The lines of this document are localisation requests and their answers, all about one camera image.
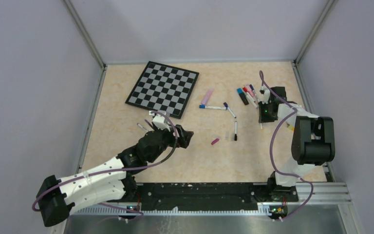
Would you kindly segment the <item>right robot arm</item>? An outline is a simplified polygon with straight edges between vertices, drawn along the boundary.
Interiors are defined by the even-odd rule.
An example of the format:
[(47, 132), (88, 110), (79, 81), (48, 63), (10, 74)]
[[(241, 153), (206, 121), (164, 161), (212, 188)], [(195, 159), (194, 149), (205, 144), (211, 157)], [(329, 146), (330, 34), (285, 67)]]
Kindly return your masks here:
[(306, 111), (293, 101), (287, 101), (285, 88), (277, 86), (260, 90), (260, 123), (280, 120), (293, 131), (291, 158), (282, 167), (274, 167), (268, 178), (266, 195), (272, 201), (294, 195), (296, 183), (315, 167), (335, 158), (334, 122)]

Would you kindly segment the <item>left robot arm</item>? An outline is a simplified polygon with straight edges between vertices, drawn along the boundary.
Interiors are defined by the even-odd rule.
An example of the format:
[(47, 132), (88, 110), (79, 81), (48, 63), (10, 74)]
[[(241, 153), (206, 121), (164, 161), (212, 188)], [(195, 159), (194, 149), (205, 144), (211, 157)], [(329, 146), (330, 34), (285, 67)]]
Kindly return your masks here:
[(193, 131), (181, 125), (160, 130), (155, 127), (138, 142), (110, 160), (78, 174), (44, 179), (33, 203), (45, 227), (55, 226), (75, 212), (94, 204), (135, 199), (137, 185), (133, 176), (155, 165), (155, 160), (168, 148), (168, 160), (176, 148), (187, 148)]

